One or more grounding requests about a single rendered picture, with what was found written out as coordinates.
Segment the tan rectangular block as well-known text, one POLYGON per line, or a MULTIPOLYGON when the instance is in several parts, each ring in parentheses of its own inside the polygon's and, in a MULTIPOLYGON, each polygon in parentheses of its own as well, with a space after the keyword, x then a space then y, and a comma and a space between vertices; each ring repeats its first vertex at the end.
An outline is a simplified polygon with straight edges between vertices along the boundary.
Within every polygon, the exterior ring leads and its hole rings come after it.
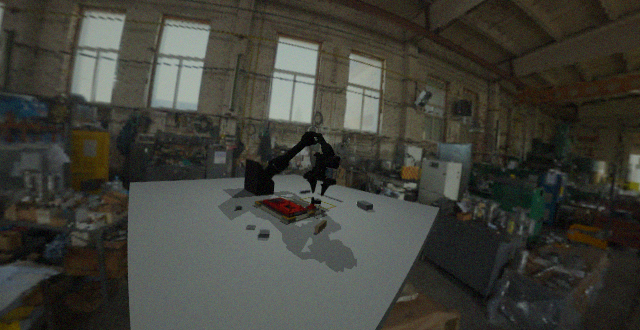
POLYGON ((327 220, 321 221, 319 224, 315 226, 314 233, 320 233, 326 227, 326 225, 327 225, 327 220))

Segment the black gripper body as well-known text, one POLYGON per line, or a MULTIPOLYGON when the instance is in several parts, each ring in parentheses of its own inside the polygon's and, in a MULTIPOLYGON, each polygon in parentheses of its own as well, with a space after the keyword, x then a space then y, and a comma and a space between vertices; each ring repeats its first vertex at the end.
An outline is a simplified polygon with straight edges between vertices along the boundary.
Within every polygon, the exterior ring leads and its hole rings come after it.
MULTIPOLYGON (((327 170, 326 166, 316 166, 313 167, 315 168, 315 170, 320 170, 321 171, 321 178, 315 178, 314 180, 318 180, 318 181, 322 181, 324 185, 328 185, 328 186, 332 186, 332 185, 336 185, 336 180, 332 179, 332 178, 326 178, 325 176, 325 171, 327 170), (321 180, 322 179, 322 180, 321 180)), ((306 179, 306 173, 303 175, 303 178, 306 179)))

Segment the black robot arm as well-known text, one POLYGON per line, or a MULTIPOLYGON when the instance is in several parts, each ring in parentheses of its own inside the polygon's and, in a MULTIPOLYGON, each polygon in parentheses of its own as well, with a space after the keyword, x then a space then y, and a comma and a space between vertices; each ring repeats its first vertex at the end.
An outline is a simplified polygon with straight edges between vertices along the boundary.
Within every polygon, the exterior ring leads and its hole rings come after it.
MULTIPOLYGON (((275 159, 272 159, 268 162, 268 167, 264 170, 271 178, 276 174, 280 174, 284 169, 289 166, 289 161, 297 155, 303 148, 306 146, 316 145, 320 143, 321 150, 323 154, 316 152, 313 156, 316 156, 316 166, 326 166, 329 168, 337 169, 340 164, 340 157, 335 156, 335 153, 329 143, 326 143, 321 133, 316 133, 314 131, 306 132, 299 143, 297 143, 292 149, 290 149, 286 154, 278 156, 275 159), (315 138, 318 141, 315 141, 315 138), (274 167, 274 165, 275 168, 274 167)), ((306 179, 314 180, 315 178, 321 178, 321 171, 315 170, 313 168, 311 171, 306 172, 306 179)))

